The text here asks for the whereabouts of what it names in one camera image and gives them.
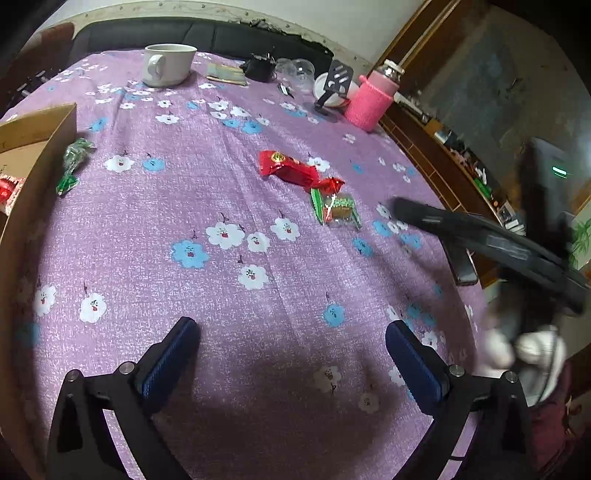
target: red candy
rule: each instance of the red candy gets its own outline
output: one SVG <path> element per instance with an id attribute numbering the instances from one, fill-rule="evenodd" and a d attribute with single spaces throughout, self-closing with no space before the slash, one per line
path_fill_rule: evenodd
<path id="1" fill-rule="evenodd" d="M 276 175 L 281 180 L 304 187 L 313 188 L 320 179 L 316 167 L 310 167 L 295 158 L 273 150 L 263 150 L 259 155 L 261 175 Z"/>

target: candy wrapper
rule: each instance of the candy wrapper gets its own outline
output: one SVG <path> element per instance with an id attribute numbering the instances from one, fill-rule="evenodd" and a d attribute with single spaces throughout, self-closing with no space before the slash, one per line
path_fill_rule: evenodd
<path id="1" fill-rule="evenodd" d="M 310 190 L 320 181 L 316 167 L 310 167 L 295 158 L 273 150 L 263 150 L 259 155 L 261 175 L 276 175 L 281 180 Z"/>
<path id="2" fill-rule="evenodd" d="M 355 225 L 357 229 L 361 228 L 361 218 L 350 194 L 323 194 L 319 189 L 312 189 L 310 195 L 316 218 L 322 225 L 350 224 Z"/>
<path id="3" fill-rule="evenodd" d="M 64 153 L 64 175 L 56 187 L 56 193 L 61 196 L 78 185 L 78 179 L 72 175 L 74 170 L 86 159 L 88 152 L 95 146 L 85 138 L 79 138 L 66 148 Z"/>

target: white flower print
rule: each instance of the white flower print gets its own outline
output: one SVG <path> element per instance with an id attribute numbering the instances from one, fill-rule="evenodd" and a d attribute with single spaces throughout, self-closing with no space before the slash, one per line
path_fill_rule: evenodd
<path id="1" fill-rule="evenodd" d="M 300 236 L 300 228 L 289 220 L 289 218 L 276 218 L 275 225 L 271 225 L 271 231 L 276 234 L 279 240 L 295 242 Z"/>
<path id="2" fill-rule="evenodd" d="M 331 393 L 339 385 L 342 378 L 339 367 L 325 365 L 314 373 L 314 385 L 322 393 Z"/>
<path id="3" fill-rule="evenodd" d="M 427 345 L 432 347 L 435 351 L 437 350 L 437 334 L 435 332 L 425 332 L 423 338 L 421 338 L 421 343 L 423 345 Z"/>
<path id="4" fill-rule="evenodd" d="M 217 110 L 218 112 L 228 108 L 229 104 L 230 104 L 230 102 L 228 102 L 227 100 L 220 100 L 219 102 L 208 103 L 209 108 Z"/>
<path id="5" fill-rule="evenodd" d="M 121 173 L 125 170 L 129 170 L 131 166 L 135 163 L 134 160 L 131 160 L 128 157 L 122 157 L 121 155 L 115 155 L 114 157 L 105 160 L 105 168 L 109 171 L 115 171 L 117 173 Z"/>
<path id="6" fill-rule="evenodd" d="M 396 310 L 394 310 L 394 307 L 392 307 L 391 305 L 388 305 L 388 307 L 386 308 L 386 313 L 388 314 L 388 318 L 391 322 L 393 322 L 394 320 L 400 320 L 400 316 L 398 315 L 398 313 L 396 313 Z"/>
<path id="7" fill-rule="evenodd" d="M 56 293 L 56 288 L 53 285 L 43 285 L 35 292 L 33 311 L 38 317 L 43 317 L 49 313 L 49 310 L 56 302 Z"/>
<path id="8" fill-rule="evenodd" d="M 388 222 L 388 228 L 392 231 L 392 233 L 400 233 L 400 230 L 398 229 L 398 225 L 396 225 L 396 223 L 394 223 L 392 220 L 390 220 Z"/>
<path id="9" fill-rule="evenodd" d="M 390 210 L 388 210 L 384 205 L 378 203 L 378 206 L 375 208 L 378 213 L 384 218 L 390 218 Z"/>
<path id="10" fill-rule="evenodd" d="M 240 269 L 238 281 L 244 285 L 247 290 L 260 290 L 263 285 L 269 282 L 267 272 L 262 267 L 248 265 Z"/>
<path id="11" fill-rule="evenodd" d="M 22 304 L 29 303 L 34 291 L 35 285 L 33 285 L 33 282 L 29 281 L 27 277 L 21 277 L 21 279 L 18 281 L 18 289 L 16 295 L 17 302 Z"/>
<path id="12" fill-rule="evenodd" d="M 365 413 L 376 413 L 379 410 L 379 398 L 375 393 L 365 392 L 361 395 L 357 406 Z"/>
<path id="13" fill-rule="evenodd" d="M 207 227 L 205 233 L 209 237 L 209 243 L 219 245 L 222 250 L 237 247 L 244 239 L 244 232 L 234 223 L 218 222 L 215 226 Z"/>
<path id="14" fill-rule="evenodd" d="M 178 117 L 174 115 L 157 115 L 156 120 L 167 125 L 172 125 L 178 122 Z"/>
<path id="15" fill-rule="evenodd" d="M 102 295 L 91 293 L 80 304 L 80 320 L 85 323 L 96 323 L 107 311 L 107 304 Z"/>
<path id="16" fill-rule="evenodd" d="M 390 375 L 390 380 L 393 384 L 398 385 L 399 387 L 406 385 L 406 382 L 402 378 L 402 375 L 398 371 L 396 365 L 392 366 L 392 368 L 388 370 L 388 375 Z"/>
<path id="17" fill-rule="evenodd" d="M 230 115 L 234 116 L 251 116 L 244 108 L 240 108 L 239 106 L 233 106 L 232 110 L 230 110 Z"/>
<path id="18" fill-rule="evenodd" d="M 323 160 L 320 157 L 315 157 L 315 158 L 310 157 L 308 159 L 308 162 L 306 162 L 306 164 L 309 165 L 310 167 L 316 167 L 316 170 L 323 172 L 323 173 L 330 168 L 330 163 L 326 160 Z"/>
<path id="19" fill-rule="evenodd" d="M 248 249 L 251 252 L 266 252 L 269 248 L 269 239 L 262 232 L 254 232 L 246 237 Z"/>

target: wrapped candy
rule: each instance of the wrapped candy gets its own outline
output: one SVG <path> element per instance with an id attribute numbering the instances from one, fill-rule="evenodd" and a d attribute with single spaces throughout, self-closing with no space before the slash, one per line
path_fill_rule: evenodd
<path id="1" fill-rule="evenodd" d="M 259 155 L 261 175 L 276 175 L 281 180 L 310 190 L 319 182 L 316 167 L 310 167 L 295 158 L 273 150 L 263 150 Z"/>
<path id="2" fill-rule="evenodd" d="M 66 148 L 64 153 L 64 175 L 56 187 L 56 193 L 61 196 L 78 185 L 78 179 L 72 175 L 74 170 L 85 160 L 88 151 L 95 146 L 85 138 L 79 138 Z"/>

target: blue flower print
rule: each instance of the blue flower print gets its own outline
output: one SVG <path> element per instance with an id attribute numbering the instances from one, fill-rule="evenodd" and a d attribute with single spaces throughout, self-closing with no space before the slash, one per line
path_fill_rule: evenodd
<path id="1" fill-rule="evenodd" d="M 374 226 L 374 230 L 378 235 L 392 236 L 392 230 L 390 230 L 385 223 L 376 220 L 374 223 L 372 223 L 372 225 Z"/>
<path id="2" fill-rule="evenodd" d="M 161 158 L 149 158 L 147 160 L 144 160 L 142 165 L 148 171 L 160 171 L 164 170 L 166 164 L 164 163 L 164 160 L 162 160 Z"/>
<path id="3" fill-rule="evenodd" d="M 372 248 L 361 237 L 353 238 L 353 246 L 364 257 L 371 257 L 374 254 Z"/>
<path id="4" fill-rule="evenodd" d="M 302 110 L 286 110 L 287 113 L 289 113 L 291 116 L 297 117 L 297 118 L 302 118 L 303 116 L 307 116 L 306 112 L 303 112 Z"/>
<path id="5" fill-rule="evenodd" d="M 418 235 L 413 235 L 411 233 L 403 233 L 400 235 L 400 240 L 402 240 L 404 245 L 408 245 L 415 250 L 418 250 L 423 246 L 421 243 L 421 238 Z"/>
<path id="6" fill-rule="evenodd" d="M 331 303 L 324 309 L 322 316 L 329 326 L 336 328 L 345 321 L 345 308 L 337 303 Z"/>
<path id="7" fill-rule="evenodd" d="M 194 244 L 191 240 L 183 240 L 173 244 L 171 251 L 173 260 L 184 268 L 203 268 L 209 260 L 209 255 L 203 251 L 201 244 Z"/>
<path id="8" fill-rule="evenodd" d="M 240 126 L 240 122 L 238 120 L 224 120 L 222 122 L 224 125 L 226 125 L 226 127 L 230 127 L 230 128 L 238 128 Z"/>
<path id="9" fill-rule="evenodd" d="M 32 348 L 39 342 L 41 328 L 34 322 L 23 323 L 15 332 L 15 337 L 25 348 Z"/>
<path id="10" fill-rule="evenodd" d="M 410 304 L 407 307 L 407 316 L 412 319 L 418 319 L 421 315 L 421 309 L 416 305 Z"/>
<path id="11" fill-rule="evenodd" d="M 431 316 L 429 313 L 423 314 L 423 322 L 427 325 L 430 329 L 434 329 L 437 325 L 436 320 Z"/>
<path id="12" fill-rule="evenodd" d="M 105 125 L 107 124 L 107 117 L 102 116 L 100 117 L 95 123 L 93 123 L 88 130 L 94 133 L 102 132 Z"/>
<path id="13" fill-rule="evenodd" d="M 242 131 L 246 134 L 259 134 L 262 132 L 262 127 L 259 122 L 249 120 L 245 123 L 244 127 L 242 127 Z"/>

